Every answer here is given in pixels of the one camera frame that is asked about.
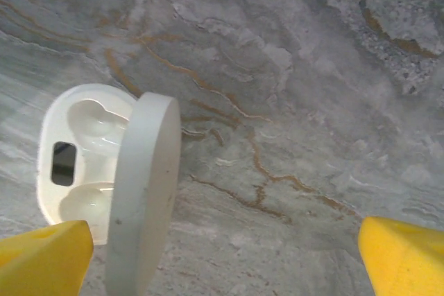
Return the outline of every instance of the black rectangular cutout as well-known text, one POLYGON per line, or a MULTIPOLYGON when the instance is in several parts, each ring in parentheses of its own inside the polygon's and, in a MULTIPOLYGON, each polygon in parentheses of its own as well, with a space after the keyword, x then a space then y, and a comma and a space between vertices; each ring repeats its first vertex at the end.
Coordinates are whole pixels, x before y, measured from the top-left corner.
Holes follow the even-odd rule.
POLYGON ((54 184, 71 186, 74 183, 77 149, 67 142, 56 142, 53 147, 51 180, 54 184))

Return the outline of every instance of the open lid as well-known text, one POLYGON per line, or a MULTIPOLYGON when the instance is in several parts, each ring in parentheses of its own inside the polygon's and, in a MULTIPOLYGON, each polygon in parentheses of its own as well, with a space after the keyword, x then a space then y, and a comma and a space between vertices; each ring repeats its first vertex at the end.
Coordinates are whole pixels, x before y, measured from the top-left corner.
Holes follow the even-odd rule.
POLYGON ((144 295, 157 269, 176 196, 180 143, 177 100, 142 95, 117 162, 105 264, 109 296, 144 295))

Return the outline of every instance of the gray speckled pattern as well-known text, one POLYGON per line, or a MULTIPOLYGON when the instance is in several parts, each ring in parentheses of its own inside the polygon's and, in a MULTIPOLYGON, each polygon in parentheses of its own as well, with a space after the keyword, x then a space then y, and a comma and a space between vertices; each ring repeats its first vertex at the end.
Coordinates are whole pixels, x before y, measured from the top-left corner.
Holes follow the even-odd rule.
MULTIPOLYGON (((444 0, 0 0, 0 236, 42 227, 46 108, 175 96, 183 150, 149 295, 372 295, 361 219, 444 228, 444 0)), ((104 295, 105 248, 81 295, 104 295)))

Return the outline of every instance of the round lid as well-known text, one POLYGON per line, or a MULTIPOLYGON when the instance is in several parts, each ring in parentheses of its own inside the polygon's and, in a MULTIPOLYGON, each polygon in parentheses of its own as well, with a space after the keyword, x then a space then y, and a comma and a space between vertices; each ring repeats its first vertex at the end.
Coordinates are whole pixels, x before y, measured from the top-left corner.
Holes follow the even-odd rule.
POLYGON ((176 99, 145 93, 123 136, 108 230, 109 296, 145 295, 167 237, 180 161, 176 99))

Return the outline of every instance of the gray marble countertop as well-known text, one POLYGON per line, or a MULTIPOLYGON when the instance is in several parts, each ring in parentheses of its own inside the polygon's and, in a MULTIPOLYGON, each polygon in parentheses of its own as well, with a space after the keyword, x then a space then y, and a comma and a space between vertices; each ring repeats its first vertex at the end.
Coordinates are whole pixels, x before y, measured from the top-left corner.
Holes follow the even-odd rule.
MULTIPOLYGON (((372 295, 367 215, 444 227, 444 0, 0 0, 0 235, 45 226, 66 89, 175 96, 179 192, 149 295, 372 295)), ((104 295, 97 247, 81 295, 104 295)))

